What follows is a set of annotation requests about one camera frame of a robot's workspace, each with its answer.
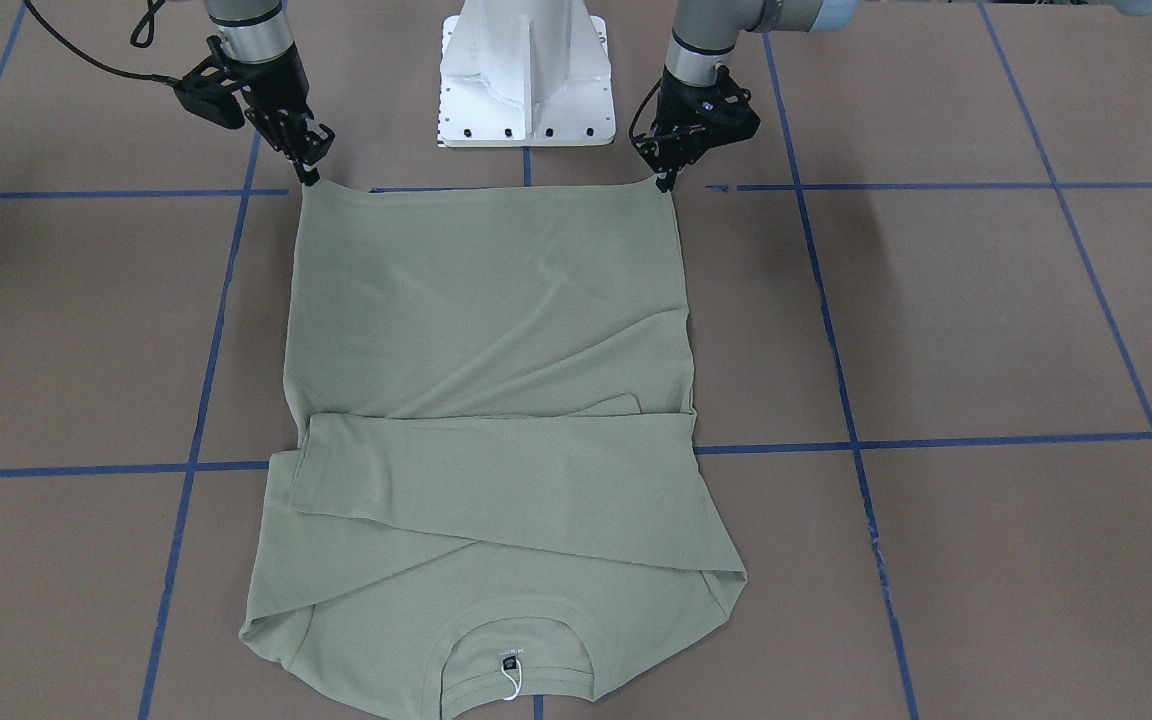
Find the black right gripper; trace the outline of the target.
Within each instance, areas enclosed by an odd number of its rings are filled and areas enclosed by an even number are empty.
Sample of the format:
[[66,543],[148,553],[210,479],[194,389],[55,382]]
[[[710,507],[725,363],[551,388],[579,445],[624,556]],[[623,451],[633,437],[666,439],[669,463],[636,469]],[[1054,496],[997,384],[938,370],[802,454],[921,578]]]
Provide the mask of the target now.
[[207,46],[200,65],[173,85],[180,105],[228,129],[251,122],[271,147],[285,151],[302,185],[319,182],[317,164],[338,135],[308,108],[306,74],[297,46],[256,63],[230,58],[220,38],[209,38]]

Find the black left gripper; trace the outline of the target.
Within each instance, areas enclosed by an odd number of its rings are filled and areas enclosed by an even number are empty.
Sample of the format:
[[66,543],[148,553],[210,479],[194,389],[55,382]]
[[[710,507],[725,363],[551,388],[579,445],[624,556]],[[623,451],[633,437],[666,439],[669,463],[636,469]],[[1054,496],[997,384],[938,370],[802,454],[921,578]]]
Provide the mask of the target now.
[[675,188],[687,161],[698,161],[712,149],[750,141],[761,124],[751,106],[751,92],[732,78],[727,65],[718,65],[708,86],[682,82],[664,69],[657,86],[645,97],[657,100],[647,132],[628,132],[628,141],[655,173],[662,194]]

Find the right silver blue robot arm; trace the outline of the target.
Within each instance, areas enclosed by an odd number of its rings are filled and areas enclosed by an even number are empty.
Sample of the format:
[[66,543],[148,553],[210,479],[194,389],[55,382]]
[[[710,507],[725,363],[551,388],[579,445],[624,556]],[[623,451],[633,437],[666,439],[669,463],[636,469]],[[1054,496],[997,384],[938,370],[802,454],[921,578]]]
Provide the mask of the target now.
[[251,124],[291,164],[301,184],[319,182],[335,132],[308,105],[308,81],[282,1],[206,1],[215,26],[207,56],[174,83],[180,105],[227,129]]

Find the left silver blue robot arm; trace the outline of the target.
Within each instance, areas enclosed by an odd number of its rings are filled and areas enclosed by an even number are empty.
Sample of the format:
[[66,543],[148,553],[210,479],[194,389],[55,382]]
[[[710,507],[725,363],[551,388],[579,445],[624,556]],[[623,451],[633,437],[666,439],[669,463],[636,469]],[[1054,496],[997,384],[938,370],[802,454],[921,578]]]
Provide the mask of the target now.
[[645,132],[628,141],[662,194],[710,150],[753,138],[761,124],[753,94],[732,77],[740,37],[770,32],[823,33],[842,29],[856,1],[680,1],[659,79],[634,118],[655,105]]

